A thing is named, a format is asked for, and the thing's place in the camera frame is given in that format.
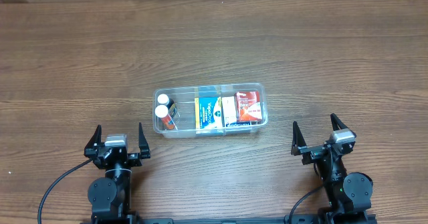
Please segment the wooden table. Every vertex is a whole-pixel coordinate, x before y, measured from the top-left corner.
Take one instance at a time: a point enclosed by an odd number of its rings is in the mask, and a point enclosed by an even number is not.
[[[198,0],[0,4],[0,223],[35,223],[49,185],[85,160],[96,125],[142,122],[152,158],[134,169],[132,208],[174,219],[280,217],[320,182],[290,155],[335,112],[357,134],[348,172],[374,180],[381,223],[428,222],[428,0]],[[157,88],[260,82],[256,135],[165,139]],[[88,220],[87,165],[47,198],[43,223]],[[297,213],[326,206],[323,192]]]

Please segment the white bottle cap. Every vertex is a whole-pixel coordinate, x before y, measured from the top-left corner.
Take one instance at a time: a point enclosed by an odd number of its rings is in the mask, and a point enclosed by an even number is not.
[[[159,104],[168,104],[169,97],[166,94],[160,94],[158,96],[158,103]]]
[[[168,115],[168,107],[166,107],[165,105],[157,106],[154,109],[154,114],[156,114],[156,116],[158,116],[159,118],[164,118]]]

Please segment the clear plastic bin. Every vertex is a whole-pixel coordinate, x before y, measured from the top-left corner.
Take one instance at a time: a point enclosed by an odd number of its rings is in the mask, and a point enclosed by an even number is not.
[[[225,127],[223,115],[221,115],[221,128],[197,129],[195,117],[195,98],[204,97],[229,97],[236,92],[258,91],[261,107],[261,121],[252,122],[250,126]],[[160,118],[154,114],[158,106],[157,98],[160,94],[166,94],[174,100],[177,114],[173,118],[177,129],[167,130]],[[195,86],[182,88],[159,89],[154,92],[153,101],[153,128],[154,131],[163,134],[165,138],[194,138],[198,136],[217,136],[226,134],[254,133],[260,127],[268,123],[268,109],[266,108],[266,95],[264,87],[258,83],[248,84],[223,84],[213,86]]]

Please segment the red package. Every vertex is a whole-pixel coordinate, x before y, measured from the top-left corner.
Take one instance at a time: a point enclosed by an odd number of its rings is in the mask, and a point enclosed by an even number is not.
[[[259,92],[236,92],[235,95],[240,122],[261,120]]]

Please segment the wood grain surface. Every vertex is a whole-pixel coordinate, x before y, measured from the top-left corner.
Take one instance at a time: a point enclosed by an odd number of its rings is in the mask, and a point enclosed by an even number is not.
[[[381,223],[428,222],[428,0],[193,0],[0,5],[0,223],[36,223],[49,185],[85,160],[97,124],[142,122],[152,158],[132,208],[173,219],[281,217],[320,183],[290,155],[335,112],[357,134],[348,172],[374,180]],[[260,82],[269,123],[255,135],[165,139],[157,88]],[[44,223],[90,218],[88,165],[47,198]],[[326,206],[324,193],[297,213]]]

